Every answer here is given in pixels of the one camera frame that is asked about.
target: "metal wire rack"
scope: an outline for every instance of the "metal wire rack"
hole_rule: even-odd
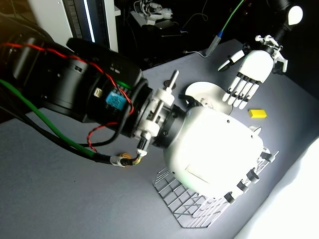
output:
[[[256,175],[269,161],[259,158],[257,163]],[[241,182],[245,186],[251,183],[248,178]],[[182,228],[207,228],[231,205],[224,197],[208,198],[185,187],[167,168],[158,172],[154,187]]]

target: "blue sticker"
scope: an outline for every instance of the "blue sticker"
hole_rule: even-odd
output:
[[[106,103],[114,108],[122,110],[126,103],[126,99],[114,92],[110,92],[109,95],[106,97]]]

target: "gray table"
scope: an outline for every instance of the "gray table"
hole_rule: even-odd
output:
[[[179,69],[177,95],[190,83],[209,81],[227,88],[237,64],[217,73],[217,67],[241,47],[232,40],[221,44],[213,56],[189,55],[149,69],[144,76],[152,88],[162,87]],[[176,100],[177,105],[183,102]],[[266,119],[250,119],[247,110],[262,108]],[[153,188],[156,173],[164,167],[162,151],[150,147],[138,167],[111,167],[80,158],[60,149],[16,119],[0,125],[0,238],[140,238],[230,239],[245,225],[275,184],[319,135],[319,102],[285,76],[271,75],[246,110],[231,116],[247,126],[263,127],[260,134],[271,151],[280,150],[276,161],[208,229],[182,229]],[[81,124],[68,117],[42,110],[67,136],[84,142],[95,124]],[[39,120],[30,114],[36,122]],[[95,139],[109,137],[110,130]],[[120,136],[101,152],[135,152],[137,141]]]

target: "yellow sponge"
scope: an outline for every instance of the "yellow sponge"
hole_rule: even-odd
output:
[[[248,112],[251,118],[263,119],[267,117],[266,111],[264,110],[249,110]]]

